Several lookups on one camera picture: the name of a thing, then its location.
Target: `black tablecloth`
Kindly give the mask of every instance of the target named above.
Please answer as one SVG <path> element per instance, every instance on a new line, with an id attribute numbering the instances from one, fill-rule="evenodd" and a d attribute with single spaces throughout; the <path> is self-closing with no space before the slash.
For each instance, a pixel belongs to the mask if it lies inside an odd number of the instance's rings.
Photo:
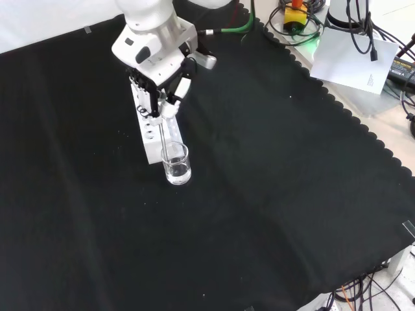
<path id="1" fill-rule="evenodd" d="M 168 184 L 111 53 L 124 24 L 0 56 L 2 310 L 296 310 L 410 244 L 410 172 L 258 22 L 204 39 L 217 66 L 178 114 L 193 175 Z"/>

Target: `white paper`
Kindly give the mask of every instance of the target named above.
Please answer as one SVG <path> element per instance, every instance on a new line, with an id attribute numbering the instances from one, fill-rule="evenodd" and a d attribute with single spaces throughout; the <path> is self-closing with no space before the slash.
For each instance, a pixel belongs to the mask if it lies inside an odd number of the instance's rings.
<path id="1" fill-rule="evenodd" d="M 355 35 L 357 45 L 365 51 L 369 44 L 367 36 Z M 317 50 L 310 75 L 315 78 L 380 94 L 397 53 L 398 45 L 374 39 L 377 60 L 368 54 L 360 54 L 354 46 L 350 33 L 325 29 Z"/>

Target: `connector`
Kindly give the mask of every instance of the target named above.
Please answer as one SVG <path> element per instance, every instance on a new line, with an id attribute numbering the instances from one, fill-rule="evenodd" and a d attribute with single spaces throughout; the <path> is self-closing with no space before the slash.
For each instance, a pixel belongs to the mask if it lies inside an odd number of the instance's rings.
<path id="1" fill-rule="evenodd" d="M 376 51 L 376 49 L 370 50 L 370 60 L 372 62 L 377 60 L 377 51 Z"/>
<path id="2" fill-rule="evenodd" d="M 415 120 L 415 115 L 413 115 L 412 113 L 408 113 L 408 115 L 407 115 L 407 119 L 408 119 L 409 121 L 414 121 L 414 120 Z"/>
<path id="3" fill-rule="evenodd" d="M 198 30 L 198 36 L 212 36 L 214 34 L 220 34 L 221 29 L 207 29 L 207 30 Z"/>

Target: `orange cable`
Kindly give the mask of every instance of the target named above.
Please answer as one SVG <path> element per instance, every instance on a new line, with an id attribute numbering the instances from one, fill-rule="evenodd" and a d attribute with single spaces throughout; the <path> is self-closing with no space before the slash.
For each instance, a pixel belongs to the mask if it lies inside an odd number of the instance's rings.
<path id="1" fill-rule="evenodd" d="M 349 305 L 351 311 L 354 311 L 353 306 L 351 305 L 351 303 L 350 303 L 350 301 L 348 299 L 348 296 L 346 295 L 346 291 L 344 290 L 344 286 L 343 285 L 342 285 L 342 292 L 343 292 L 344 298 L 346 298 L 346 301 L 348 302 L 348 305 Z"/>

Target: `white wall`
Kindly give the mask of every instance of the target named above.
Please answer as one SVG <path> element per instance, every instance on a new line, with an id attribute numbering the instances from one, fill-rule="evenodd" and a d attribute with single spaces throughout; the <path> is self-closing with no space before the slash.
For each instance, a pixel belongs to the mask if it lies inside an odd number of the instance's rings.
<path id="1" fill-rule="evenodd" d="M 120 14 L 115 0 L 0 0 L 0 53 Z"/>

